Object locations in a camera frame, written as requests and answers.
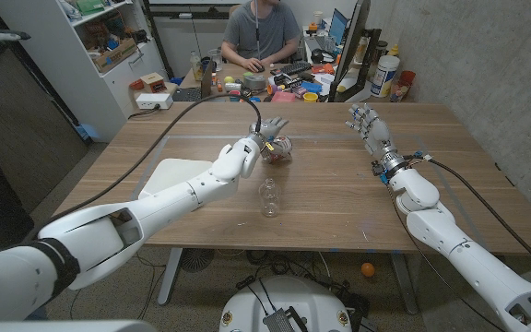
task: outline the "gray wall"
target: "gray wall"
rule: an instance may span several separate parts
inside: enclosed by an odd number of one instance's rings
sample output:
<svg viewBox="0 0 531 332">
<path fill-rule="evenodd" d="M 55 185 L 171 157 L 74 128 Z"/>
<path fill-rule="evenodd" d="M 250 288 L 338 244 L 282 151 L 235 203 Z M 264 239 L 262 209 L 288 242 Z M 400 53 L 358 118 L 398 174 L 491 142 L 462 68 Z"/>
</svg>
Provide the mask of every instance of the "gray wall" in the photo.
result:
<svg viewBox="0 0 531 332">
<path fill-rule="evenodd" d="M 446 104 L 531 202 L 531 1 L 383 6 L 382 39 L 417 72 L 414 101 Z"/>
</svg>

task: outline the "black cable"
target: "black cable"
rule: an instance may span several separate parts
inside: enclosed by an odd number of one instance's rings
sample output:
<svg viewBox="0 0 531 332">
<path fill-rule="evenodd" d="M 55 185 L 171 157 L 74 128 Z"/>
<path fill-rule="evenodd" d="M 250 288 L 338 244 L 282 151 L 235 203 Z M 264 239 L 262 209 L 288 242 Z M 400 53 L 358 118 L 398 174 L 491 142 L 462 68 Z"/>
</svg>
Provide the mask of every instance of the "black cable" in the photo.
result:
<svg viewBox="0 0 531 332">
<path fill-rule="evenodd" d="M 135 254 L 136 258 L 138 259 L 138 261 L 140 262 L 140 264 L 142 265 L 146 265 L 148 267 L 165 267 L 164 265 L 154 265 L 153 263 L 151 263 L 148 259 L 146 259 L 145 257 L 141 257 L 138 252 L 136 252 Z"/>
<path fill-rule="evenodd" d="M 470 305 L 470 303 L 468 303 L 465 299 L 462 298 L 462 296 L 460 296 L 460 294 L 458 294 L 458 292 L 456 290 L 454 290 L 454 288 L 452 286 L 450 286 L 450 284 L 448 283 L 448 281 L 446 281 L 446 279 L 444 279 L 442 277 L 442 275 L 440 274 L 440 272 L 438 272 L 438 270 L 433 266 L 433 264 L 430 262 L 430 260 L 428 259 L 427 256 L 425 256 L 425 254 L 423 254 L 423 252 L 421 251 L 421 248 L 419 248 L 419 245 L 417 244 L 417 242 L 415 241 L 415 238 L 413 237 L 413 235 L 409 232 L 409 229 L 407 228 L 407 225 L 405 225 L 405 222 L 403 221 L 403 219 L 401 218 L 401 215 L 398 213 L 398 209 L 396 208 L 396 203 L 395 203 L 395 198 L 393 197 L 393 192 L 391 191 L 391 189 L 389 188 L 389 186 L 387 185 L 386 186 L 386 189 L 388 190 L 388 194 L 390 195 L 391 197 L 391 201 L 393 203 L 393 208 L 395 209 L 395 212 L 396 212 L 396 216 L 398 217 L 399 221 L 401 221 L 401 225 L 403 225 L 403 228 L 405 229 L 405 231 L 407 232 L 407 235 L 409 236 L 409 239 L 411 239 L 411 242 L 415 245 L 415 247 L 417 248 L 417 250 L 419 251 L 419 253 L 421 254 L 421 256 L 423 256 L 423 259 L 425 260 L 425 262 L 431 267 L 431 269 L 433 270 L 433 272 L 435 272 L 435 274 L 442 280 L 442 282 L 450 289 L 450 291 L 452 292 L 452 294 L 454 294 L 460 301 L 462 301 L 464 304 L 466 304 L 466 306 L 468 308 L 470 308 L 470 310 L 472 310 L 473 312 L 475 312 L 475 314 L 478 314 L 482 319 L 484 319 L 487 323 L 491 324 L 493 327 L 497 328 L 498 330 L 500 330 L 501 332 L 505 332 L 505 330 L 503 330 L 502 328 L 498 327 L 495 323 L 491 322 L 487 317 L 485 317 L 485 315 L 481 314 L 477 309 L 475 309 L 472 305 Z"/>
<path fill-rule="evenodd" d="M 517 233 L 497 213 L 497 211 L 495 211 L 495 209 L 489 203 L 487 203 L 487 201 L 475 190 L 475 188 L 473 188 L 473 186 L 464 177 L 462 177 L 462 175 L 458 174 L 456 171 L 454 171 L 450 167 L 436 160 L 430 159 L 429 162 L 431 162 L 434 165 L 438 165 L 442 167 L 443 169 L 450 172 L 453 176 L 457 177 L 458 180 L 460 180 L 466 186 L 466 188 L 468 188 L 468 190 L 470 190 L 470 192 L 473 193 L 476 198 L 478 198 L 480 203 L 482 203 L 485 206 L 485 208 L 487 208 L 487 210 L 495 217 L 495 219 L 497 219 L 497 221 L 503 226 L 503 228 L 507 230 L 514 237 L 514 239 L 517 242 L 519 242 L 527 250 L 528 253 L 531 254 L 531 246 L 528 243 L 526 243 L 524 239 L 522 239 L 519 235 L 517 235 Z"/>
<path fill-rule="evenodd" d="M 167 126 L 167 128 L 165 128 L 165 130 L 161 133 L 161 135 L 159 135 L 159 137 L 157 137 L 157 139 L 155 140 L 155 142 L 153 142 L 153 144 L 151 144 L 151 146 L 148 148 L 148 150 L 143 154 L 143 156 L 137 160 L 135 162 L 135 164 L 128 170 L 126 171 L 122 176 L 120 176 L 116 181 L 114 181 L 112 184 L 110 184 L 106 189 L 102 190 L 101 192 L 99 192 L 98 194 L 96 194 L 95 196 L 93 196 L 92 198 L 90 199 L 87 199 L 73 207 L 70 207 L 68 209 L 66 209 L 65 211 L 63 212 L 60 212 L 52 217 L 50 217 L 48 220 L 46 220 L 45 222 L 43 222 L 42 225 L 39 225 L 37 227 L 34 227 L 34 229 L 32 229 L 32 231 L 30 231 L 30 233 L 28 233 L 28 235 L 26 235 L 26 237 L 24 238 L 24 241 L 23 243 L 27 243 L 29 241 L 31 241 L 35 236 L 36 234 L 38 234 L 38 232 L 44 228 L 46 225 L 50 224 L 51 222 L 57 220 L 57 219 L 60 219 L 61 217 L 64 217 L 70 213 L 73 213 L 77 210 L 79 210 L 80 208 L 88 205 L 88 204 L 91 204 L 93 202 L 95 202 L 96 200 L 98 200 L 100 197 L 108 194 L 108 192 L 110 192 L 116 185 L 118 185 L 122 180 L 124 180 L 128 175 L 130 175 L 130 173 L 132 173 L 147 157 L 148 155 L 153 151 L 153 148 L 155 148 L 159 142 L 167 135 L 167 133 L 169 133 L 169 131 L 173 128 L 173 126 L 175 124 L 178 123 L 178 121 L 180 121 L 180 119 L 182 119 L 182 117 L 184 115 L 186 115 L 188 112 L 190 112 L 195 106 L 197 106 L 198 104 L 202 103 L 202 102 L 205 102 L 205 101 L 211 101 L 213 99 L 216 99 L 216 98 L 221 98 L 221 97 L 228 97 L 229 94 L 228 93 L 219 93 L 219 94 L 216 94 L 216 95 L 212 95 L 212 96 L 208 96 L 200 101 L 196 101 L 194 102 L 193 104 L 191 104 L 190 106 L 186 107 L 185 110 L 183 110 L 175 119 L 173 119 L 173 121 L 170 123 L 170 125 Z M 255 132 L 259 133 L 259 130 L 261 128 L 261 125 L 262 125 L 262 115 L 259 113 L 259 110 L 257 109 L 257 106 L 255 106 L 255 104 L 249 100 L 249 98 L 245 97 L 245 96 L 237 96 L 235 95 L 235 97 L 239 97 L 240 99 L 244 100 L 245 102 L 247 102 L 248 105 L 250 105 L 254 110 L 255 110 L 255 113 L 257 114 L 257 122 L 256 122 L 256 125 L 255 125 Z"/>
<path fill-rule="evenodd" d="M 163 277 L 164 274 L 165 274 L 165 268 L 163 268 L 163 271 L 161 271 L 161 273 L 159 274 L 159 277 L 157 278 L 157 281 L 155 281 L 155 285 L 151 289 L 151 292 L 148 294 L 147 302 L 145 303 L 145 307 L 144 307 L 143 311 L 141 312 L 139 320 L 145 319 L 145 315 L 147 314 L 148 305 L 151 302 L 151 299 L 152 299 L 152 296 L 153 296 L 153 292 L 155 292 L 155 289 L 157 288 L 157 285 L 159 285 L 159 282 L 161 281 L 161 277 Z"/>
<path fill-rule="evenodd" d="M 141 309 L 140 313 L 138 314 L 138 316 L 136 317 L 136 319 L 143 319 L 143 314 L 147 311 L 147 308 L 148 308 L 148 304 L 150 303 L 150 300 L 151 300 L 151 292 L 153 291 L 153 282 L 155 282 L 155 268 L 154 267 L 151 267 L 151 269 L 153 270 L 153 275 L 151 276 L 151 282 L 148 284 L 148 294 L 147 294 L 147 299 L 145 300 L 145 305 L 143 305 L 143 309 Z"/>
<path fill-rule="evenodd" d="M 257 294 L 255 294 L 254 290 L 251 289 L 251 286 L 247 285 L 247 288 L 249 289 L 249 291 L 251 291 L 255 297 L 257 298 L 257 301 L 259 301 L 259 303 L 262 305 L 262 309 L 264 309 L 264 314 L 266 316 L 269 316 L 269 314 L 267 313 L 267 310 L 266 308 L 264 307 L 264 303 L 262 302 L 262 300 L 259 298 L 259 296 L 257 296 Z"/>
<path fill-rule="evenodd" d="M 69 306 L 69 318 L 70 318 L 71 320 L 73 320 L 73 306 L 75 305 L 75 302 L 77 301 L 77 296 L 79 296 L 79 293 L 80 293 L 82 290 L 83 290 L 83 289 L 77 291 L 77 294 L 75 294 L 75 297 L 73 298 L 73 301 L 71 302 L 71 305 Z"/>
<path fill-rule="evenodd" d="M 161 105 L 159 105 L 159 104 L 155 104 L 155 107 L 153 107 L 153 108 L 150 109 L 150 110 L 146 110 L 146 111 L 142 111 L 142 112 L 139 112 L 139 113 L 131 114 L 130 116 L 128 116 L 128 120 L 130 120 L 130 119 L 132 119 L 132 118 L 134 118 L 134 117 L 137 117 L 137 116 L 147 115 L 147 114 L 154 113 L 155 111 L 158 111 L 160 108 L 161 108 Z"/>
<path fill-rule="evenodd" d="M 262 288 L 264 289 L 265 296 L 267 297 L 267 300 L 269 301 L 269 304 L 272 306 L 272 309 L 274 310 L 274 313 L 276 312 L 276 307 L 272 303 L 272 300 L 269 299 L 269 294 L 267 293 L 266 286 L 264 286 L 264 283 L 262 282 L 262 279 L 259 279 L 259 284 L 262 285 Z"/>
</svg>

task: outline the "white container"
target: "white container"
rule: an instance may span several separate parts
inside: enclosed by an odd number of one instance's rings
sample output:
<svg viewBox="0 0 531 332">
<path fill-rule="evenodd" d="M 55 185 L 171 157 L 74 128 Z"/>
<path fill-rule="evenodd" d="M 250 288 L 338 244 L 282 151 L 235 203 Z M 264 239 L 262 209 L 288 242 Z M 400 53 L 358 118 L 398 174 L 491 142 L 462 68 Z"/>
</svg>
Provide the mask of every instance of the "white container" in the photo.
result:
<svg viewBox="0 0 531 332">
<path fill-rule="evenodd" d="M 313 22 L 314 22 L 314 24 L 321 25 L 322 16 L 323 16 L 323 12 L 322 11 L 315 11 L 313 13 Z"/>
<path fill-rule="evenodd" d="M 396 56 L 383 55 L 378 60 L 378 68 L 372 79 L 370 91 L 374 97 L 386 97 L 391 91 L 393 77 L 395 77 L 396 68 L 401 60 Z"/>
</svg>

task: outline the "black band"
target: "black band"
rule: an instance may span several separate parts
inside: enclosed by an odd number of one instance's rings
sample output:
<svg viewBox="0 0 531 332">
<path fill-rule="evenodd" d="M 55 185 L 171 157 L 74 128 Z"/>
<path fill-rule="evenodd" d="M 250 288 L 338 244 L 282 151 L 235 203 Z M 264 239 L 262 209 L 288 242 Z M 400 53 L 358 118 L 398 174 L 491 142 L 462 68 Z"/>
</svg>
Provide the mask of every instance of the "black band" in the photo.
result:
<svg viewBox="0 0 531 332">
<path fill-rule="evenodd" d="M 52 300 L 76 279 L 80 272 L 79 262 L 60 241 L 53 238 L 39 239 L 27 246 L 34 247 L 49 257 L 56 269 L 57 279 L 54 282 Z"/>
</svg>

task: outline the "white wall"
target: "white wall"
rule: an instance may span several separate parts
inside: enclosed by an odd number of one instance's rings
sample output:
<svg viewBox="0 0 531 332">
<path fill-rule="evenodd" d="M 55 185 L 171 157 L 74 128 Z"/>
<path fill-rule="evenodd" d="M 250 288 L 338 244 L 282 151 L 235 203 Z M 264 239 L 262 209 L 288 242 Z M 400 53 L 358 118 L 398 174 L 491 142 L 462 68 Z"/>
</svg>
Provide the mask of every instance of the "white wall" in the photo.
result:
<svg viewBox="0 0 531 332">
<path fill-rule="evenodd" d="M 334 9 L 337 8 L 346 18 L 351 18 L 354 13 L 354 6 L 357 0 L 282 0 L 292 8 L 294 17 L 299 26 L 309 25 L 313 21 L 313 12 L 320 10 L 324 18 L 333 16 Z M 370 14 L 366 21 L 369 29 L 384 29 L 386 22 L 391 16 L 395 0 L 371 0 Z"/>
</svg>

